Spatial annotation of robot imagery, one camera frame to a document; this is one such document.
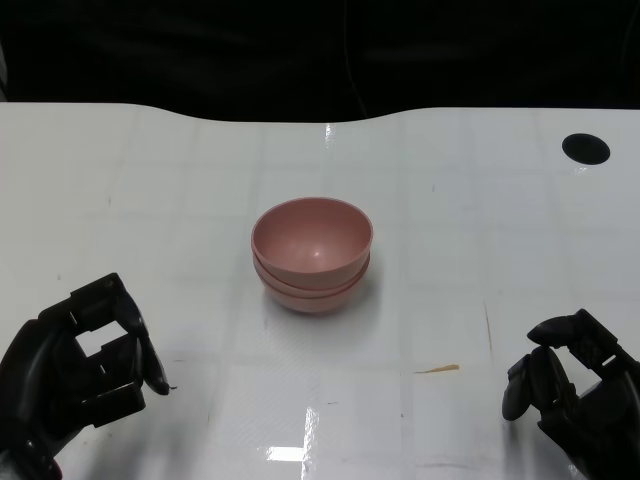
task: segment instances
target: table surface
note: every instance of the table surface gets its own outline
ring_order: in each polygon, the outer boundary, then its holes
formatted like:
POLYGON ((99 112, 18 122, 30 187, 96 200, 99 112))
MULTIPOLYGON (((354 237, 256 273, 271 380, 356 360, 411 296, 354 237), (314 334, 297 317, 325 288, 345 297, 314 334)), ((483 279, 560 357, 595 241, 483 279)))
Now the table surface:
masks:
MULTIPOLYGON (((58 457, 68 479, 579 478, 535 410, 502 420, 502 393, 528 330, 581 307, 640 356, 639 131, 631 111, 288 125, 0 104, 0 352, 112 271, 142 309, 178 389, 86 428, 58 457), (577 132, 611 159, 567 158, 577 132), (365 288, 326 318, 272 303, 251 265, 257 217, 300 196, 375 228, 365 288)), ((595 382, 559 354, 579 391, 595 382)))

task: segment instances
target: cable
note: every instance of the cable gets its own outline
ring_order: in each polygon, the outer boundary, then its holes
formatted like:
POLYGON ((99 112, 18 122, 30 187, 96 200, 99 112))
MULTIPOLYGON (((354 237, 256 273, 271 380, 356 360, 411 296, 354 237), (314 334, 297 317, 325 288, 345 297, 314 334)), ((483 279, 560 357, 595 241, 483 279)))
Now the cable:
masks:
POLYGON ((7 75, 7 61, 4 57, 4 51, 2 50, 2 39, 0 38, 0 93, 4 95, 4 99, 7 98, 7 84, 2 79, 2 73, 4 72, 5 76, 7 75))
POLYGON ((356 82, 353 80, 353 75, 351 74, 351 65, 349 62, 349 49, 347 48, 347 2, 349 0, 344 0, 344 12, 342 17, 342 51, 344 56, 344 64, 347 70, 347 78, 349 79, 349 83, 351 84, 351 89, 356 96, 356 101, 358 102, 358 108, 360 109, 360 115, 362 115, 363 119, 369 118, 367 114, 367 107, 365 107, 364 102, 362 101, 362 97, 360 96, 360 92, 358 92, 358 87, 356 86, 356 82))

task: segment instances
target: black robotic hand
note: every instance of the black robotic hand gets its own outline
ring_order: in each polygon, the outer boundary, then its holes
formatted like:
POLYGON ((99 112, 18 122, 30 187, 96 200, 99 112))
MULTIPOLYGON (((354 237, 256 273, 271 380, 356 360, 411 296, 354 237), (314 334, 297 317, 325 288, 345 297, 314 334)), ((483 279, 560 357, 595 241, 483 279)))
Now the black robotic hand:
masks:
POLYGON ((509 370, 503 417, 533 405, 540 429, 587 478, 640 478, 640 364, 586 310, 542 322, 528 337, 541 346, 509 370), (562 346, 602 379, 582 397, 550 348, 562 346))
POLYGON ((120 277, 72 292, 29 320, 0 363, 0 469, 9 478, 60 480, 55 455, 85 426, 144 409, 143 380, 168 395, 162 363, 120 277), (113 321, 127 334, 87 357, 76 337, 113 321))

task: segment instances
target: stacked bowls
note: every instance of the stacked bowls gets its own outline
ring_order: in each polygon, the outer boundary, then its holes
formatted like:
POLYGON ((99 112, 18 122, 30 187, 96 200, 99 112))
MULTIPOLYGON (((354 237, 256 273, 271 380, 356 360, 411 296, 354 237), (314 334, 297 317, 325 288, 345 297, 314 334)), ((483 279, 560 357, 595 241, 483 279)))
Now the stacked bowls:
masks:
POLYGON ((343 306, 369 266, 373 227, 353 205, 300 198, 266 212, 251 235, 253 265, 285 307, 323 313, 343 306))

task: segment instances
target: black hole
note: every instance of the black hole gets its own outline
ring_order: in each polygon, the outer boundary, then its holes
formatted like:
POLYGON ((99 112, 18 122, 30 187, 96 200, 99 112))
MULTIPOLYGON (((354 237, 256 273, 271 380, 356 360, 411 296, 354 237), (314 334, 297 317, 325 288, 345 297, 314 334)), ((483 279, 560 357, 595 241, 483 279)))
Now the black hole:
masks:
POLYGON ((571 160, 584 165, 600 165, 611 155, 606 143, 588 133, 569 135, 562 142, 562 150, 571 160))

